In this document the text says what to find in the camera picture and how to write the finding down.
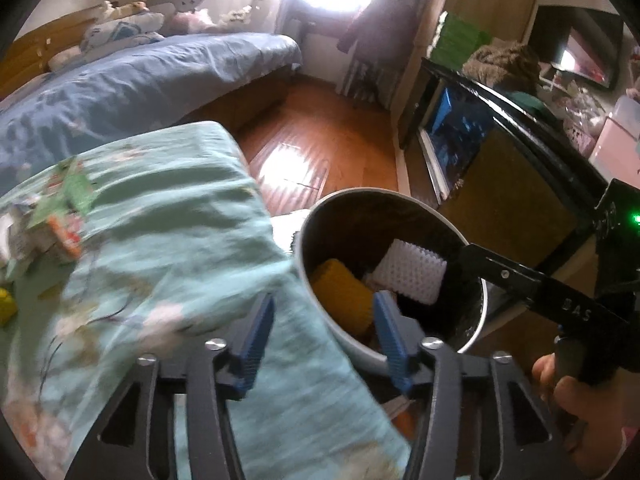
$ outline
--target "bed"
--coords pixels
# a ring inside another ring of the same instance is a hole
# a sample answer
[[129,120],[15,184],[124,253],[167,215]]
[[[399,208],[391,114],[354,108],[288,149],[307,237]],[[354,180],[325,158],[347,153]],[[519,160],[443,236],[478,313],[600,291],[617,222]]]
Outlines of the bed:
[[[260,12],[239,34],[189,34],[121,50],[55,74],[46,63],[78,44],[97,8],[63,16],[14,42],[0,64],[0,195],[51,164],[100,146],[193,120],[236,131],[286,95],[302,62],[282,30],[287,0],[150,0],[150,10]],[[38,80],[21,87],[34,77]]]

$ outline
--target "television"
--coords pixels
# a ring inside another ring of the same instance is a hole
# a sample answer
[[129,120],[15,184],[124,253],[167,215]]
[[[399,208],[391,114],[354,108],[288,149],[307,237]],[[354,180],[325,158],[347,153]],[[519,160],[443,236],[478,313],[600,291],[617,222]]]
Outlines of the television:
[[540,61],[604,88],[618,77],[624,21],[581,7],[540,6],[529,38]]

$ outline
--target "bucket rim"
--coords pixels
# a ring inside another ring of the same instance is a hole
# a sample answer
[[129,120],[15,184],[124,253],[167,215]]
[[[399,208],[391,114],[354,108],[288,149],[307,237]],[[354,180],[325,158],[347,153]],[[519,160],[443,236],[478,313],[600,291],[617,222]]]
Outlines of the bucket rim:
[[[353,194],[358,192],[366,192],[366,191],[389,194],[404,200],[409,200],[410,202],[414,202],[416,205],[420,206],[430,214],[434,215],[438,220],[440,220],[447,227],[449,227],[449,229],[455,232],[458,238],[460,238],[460,240],[465,245],[469,245],[469,242],[449,220],[444,218],[444,216],[438,213],[435,209],[420,202],[419,200],[416,200],[412,196],[407,196],[397,191],[391,191],[389,189],[381,189],[378,187],[350,187],[347,189],[341,189],[325,196],[324,198],[320,199],[318,202],[313,204],[313,206],[311,207],[309,214],[306,216],[305,221],[303,222],[302,227],[298,232],[298,236],[296,237],[296,242],[294,246],[295,264],[296,264],[296,268],[298,269],[300,279],[302,280],[303,285],[305,286],[306,292],[309,294],[313,305],[316,307],[316,309],[320,311],[322,319],[324,320],[325,324],[329,327],[329,330],[331,331],[332,335],[335,337],[335,339],[337,339],[338,343],[340,343],[340,346],[342,346],[343,349],[350,350],[350,352],[348,351],[350,358],[352,357],[352,354],[359,353],[360,358],[358,359],[358,361],[360,362],[360,364],[363,365],[363,368],[366,371],[377,373],[380,375],[388,375],[386,356],[384,354],[376,352],[371,348],[363,345],[362,343],[357,341],[355,338],[347,334],[340,327],[340,325],[338,325],[334,321],[334,319],[331,316],[329,316],[329,313],[322,307],[322,305],[318,301],[318,298],[316,298],[316,295],[314,294],[313,289],[311,288],[311,283],[309,283],[309,279],[308,279],[308,276],[306,275],[305,266],[302,259],[302,247],[303,247],[303,240],[304,240],[306,228],[309,224],[310,219],[313,217],[314,212],[320,207],[322,207],[323,205],[327,204],[328,202],[331,202],[332,200],[335,200],[338,197],[341,197],[342,195]],[[465,353],[471,347],[471,345],[473,345],[473,343],[476,342],[476,340],[480,337],[482,329],[484,328],[484,322],[486,320],[487,311],[488,311],[488,291],[487,291],[485,280],[481,278],[479,279],[482,285],[482,311],[480,313],[480,319],[478,322],[478,326],[476,327],[476,330],[471,336],[471,338],[469,338],[469,341],[467,341],[462,348],[457,350],[459,354]]]

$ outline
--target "wooden bed frame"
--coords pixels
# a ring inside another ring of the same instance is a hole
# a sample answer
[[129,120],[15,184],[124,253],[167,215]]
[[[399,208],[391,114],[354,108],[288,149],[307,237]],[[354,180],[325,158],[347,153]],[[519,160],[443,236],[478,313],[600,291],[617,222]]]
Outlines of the wooden bed frame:
[[[172,4],[176,11],[195,9],[203,0],[149,0],[149,7]],[[274,32],[282,31],[289,0],[282,0]],[[80,43],[85,30],[97,19],[100,6],[78,10],[28,32],[15,40],[0,60],[0,100],[49,71],[47,63],[57,53]],[[266,76],[219,97],[188,114],[181,123],[216,121],[234,133],[274,103],[283,101],[290,83],[291,67]]]

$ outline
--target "screw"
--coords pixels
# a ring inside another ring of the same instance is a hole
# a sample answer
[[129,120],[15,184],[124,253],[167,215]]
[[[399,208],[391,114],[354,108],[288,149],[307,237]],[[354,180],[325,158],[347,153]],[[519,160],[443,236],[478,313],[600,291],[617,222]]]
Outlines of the screw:
[[207,349],[211,350],[212,352],[217,352],[226,348],[226,341],[220,338],[209,339],[206,343],[204,343],[204,346],[206,346]]
[[142,354],[138,358],[138,364],[140,366],[149,366],[156,362],[156,356],[153,354]]
[[507,352],[499,351],[494,354],[494,361],[500,363],[501,365],[505,365],[511,362],[513,357]]
[[427,350],[437,350],[444,345],[443,341],[437,337],[425,337],[420,344]]

